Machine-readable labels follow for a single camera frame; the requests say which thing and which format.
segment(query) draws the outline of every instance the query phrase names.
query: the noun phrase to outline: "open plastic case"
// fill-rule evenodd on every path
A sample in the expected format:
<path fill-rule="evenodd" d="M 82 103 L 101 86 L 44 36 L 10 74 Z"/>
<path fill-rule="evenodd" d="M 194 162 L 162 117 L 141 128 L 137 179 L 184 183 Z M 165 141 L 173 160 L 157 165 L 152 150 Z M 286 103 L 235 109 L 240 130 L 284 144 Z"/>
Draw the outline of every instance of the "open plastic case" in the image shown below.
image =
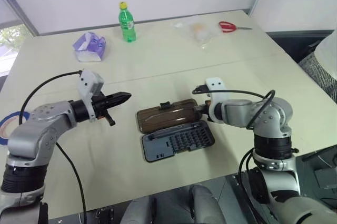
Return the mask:
<path fill-rule="evenodd" d="M 214 144 L 214 137 L 202 115 L 193 107 L 194 99 L 170 104 L 161 103 L 137 112 L 142 133 L 143 150 L 148 162 L 172 157 L 175 153 L 205 148 Z"/>

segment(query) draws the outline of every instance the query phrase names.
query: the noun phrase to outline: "green soda bottle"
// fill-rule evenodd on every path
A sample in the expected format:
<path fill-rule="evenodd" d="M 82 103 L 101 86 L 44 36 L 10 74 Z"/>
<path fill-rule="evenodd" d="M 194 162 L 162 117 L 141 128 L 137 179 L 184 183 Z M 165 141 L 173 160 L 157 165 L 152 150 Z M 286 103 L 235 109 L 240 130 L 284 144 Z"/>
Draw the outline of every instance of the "green soda bottle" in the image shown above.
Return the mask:
<path fill-rule="evenodd" d="M 127 10 L 126 2 L 120 2 L 120 15 L 118 19 L 123 32 L 123 38 L 128 43 L 136 40 L 136 32 L 133 24 L 132 14 Z"/>

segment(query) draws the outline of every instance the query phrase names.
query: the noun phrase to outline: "scissors handle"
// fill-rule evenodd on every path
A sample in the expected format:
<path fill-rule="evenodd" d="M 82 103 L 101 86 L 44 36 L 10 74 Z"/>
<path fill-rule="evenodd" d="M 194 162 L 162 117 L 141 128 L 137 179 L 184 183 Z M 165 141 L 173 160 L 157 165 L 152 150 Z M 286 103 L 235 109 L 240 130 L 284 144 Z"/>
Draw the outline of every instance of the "scissors handle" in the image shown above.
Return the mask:
<path fill-rule="evenodd" d="M 219 26 L 223 33 L 229 33 L 229 32 L 236 31 L 236 26 L 229 22 L 221 21 L 219 22 Z"/>

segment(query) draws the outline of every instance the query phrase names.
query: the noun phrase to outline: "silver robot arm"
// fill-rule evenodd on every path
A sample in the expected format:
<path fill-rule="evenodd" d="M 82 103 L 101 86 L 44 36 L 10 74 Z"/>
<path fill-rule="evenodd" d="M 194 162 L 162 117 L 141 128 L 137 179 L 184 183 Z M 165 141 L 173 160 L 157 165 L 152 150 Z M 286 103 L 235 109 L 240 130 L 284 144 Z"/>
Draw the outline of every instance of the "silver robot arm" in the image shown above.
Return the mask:
<path fill-rule="evenodd" d="M 78 82 L 82 99 L 39 106 L 32 111 L 27 122 L 11 133 L 0 190 L 0 224 L 44 223 L 39 220 L 40 201 L 47 166 L 57 140 L 85 120 L 105 117 L 113 126 L 115 122 L 107 109 L 131 97 L 124 92 L 104 96 L 102 86 L 103 80 L 98 74 L 83 70 Z"/>
<path fill-rule="evenodd" d="M 301 197 L 296 161 L 291 146 L 291 105 L 274 97 L 260 112 L 267 98 L 258 102 L 247 99 L 228 99 L 220 78 L 208 78 L 205 85 L 193 93 L 207 93 L 210 101 L 195 109 L 207 114 L 209 121 L 251 129 L 254 132 L 252 157 L 257 167 L 249 171 L 253 197 L 267 204 L 274 217 L 283 224 L 337 223 L 337 215 L 321 203 Z"/>

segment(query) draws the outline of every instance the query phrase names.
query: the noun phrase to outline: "bottle label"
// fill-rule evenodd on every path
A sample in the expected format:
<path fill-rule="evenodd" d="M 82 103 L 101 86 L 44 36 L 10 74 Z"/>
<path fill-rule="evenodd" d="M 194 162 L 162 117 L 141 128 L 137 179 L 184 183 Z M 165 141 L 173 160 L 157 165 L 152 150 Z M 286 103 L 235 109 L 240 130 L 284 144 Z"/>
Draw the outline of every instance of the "bottle label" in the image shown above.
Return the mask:
<path fill-rule="evenodd" d="M 133 21 L 121 23 L 122 29 L 132 29 L 134 27 Z"/>

